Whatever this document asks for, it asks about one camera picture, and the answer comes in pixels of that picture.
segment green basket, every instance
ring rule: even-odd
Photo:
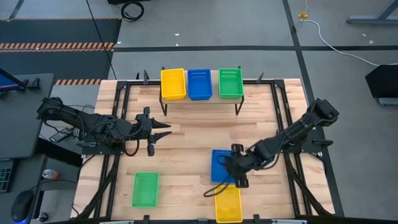
[[[158,192],[158,172],[137,172],[131,206],[134,208],[155,208]]]
[[[218,87],[221,99],[239,99],[243,96],[243,74],[238,68],[218,70]]]

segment monitor screen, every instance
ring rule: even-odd
[[[8,74],[5,74],[2,71],[0,71],[0,91],[20,89],[19,84],[12,81],[7,75]]]

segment concrete floor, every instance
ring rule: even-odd
[[[106,0],[89,2],[95,17],[119,16],[118,7],[108,5]],[[323,45],[316,26],[300,23],[296,18],[303,0],[288,2],[300,45]],[[349,15],[376,14],[388,2],[309,1],[308,14],[309,19],[321,25],[324,39],[332,45],[398,45],[397,27],[345,22]],[[0,0],[0,19],[7,18],[16,3],[17,0]],[[146,10],[141,20],[123,21],[118,47],[293,45],[284,6],[279,0],[151,0],[143,5]],[[17,17],[90,17],[90,14],[82,0],[25,0]],[[396,51],[350,53],[375,63],[398,62]],[[364,77],[374,67],[332,51],[303,52],[303,57],[315,97],[328,99],[340,112],[339,120],[325,128],[325,135],[335,142],[329,149],[345,215],[398,220],[395,135],[398,109],[381,108],[372,99]],[[246,78],[256,78],[262,72],[264,78],[302,78],[294,51],[115,52],[112,64],[120,79],[135,78],[143,69],[151,78],[158,78],[161,66],[217,69],[238,65]],[[97,92],[98,86],[55,86],[52,95],[69,104],[94,105]],[[43,128],[42,134],[47,138],[52,130]],[[46,194],[42,210],[49,212],[50,221],[65,220],[73,196],[73,190]],[[65,203],[55,207],[54,198]]]

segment plastic basket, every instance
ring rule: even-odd
[[[226,183],[235,184],[235,180],[228,174],[228,171],[220,163],[224,163],[224,156],[230,157],[231,150],[213,149],[211,152],[211,181],[214,183],[221,183],[225,180]]]
[[[238,99],[243,96],[243,74],[238,68],[221,68],[219,88],[221,99]]]
[[[137,172],[132,193],[132,207],[155,208],[159,192],[158,172]]]
[[[187,71],[188,96],[191,100],[208,100],[213,96],[210,69]]]
[[[166,100],[182,100],[187,95],[183,68],[162,70],[160,80],[162,97]]]
[[[224,186],[215,190],[219,192]],[[241,223],[243,221],[241,192],[235,186],[228,186],[215,196],[217,223]]]

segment black mat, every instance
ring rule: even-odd
[[[107,79],[110,65],[105,51],[23,52],[0,53],[0,67],[12,75],[54,73],[63,80]]]
[[[121,19],[96,19],[104,42],[118,41]],[[101,42],[91,19],[0,21],[0,43]]]

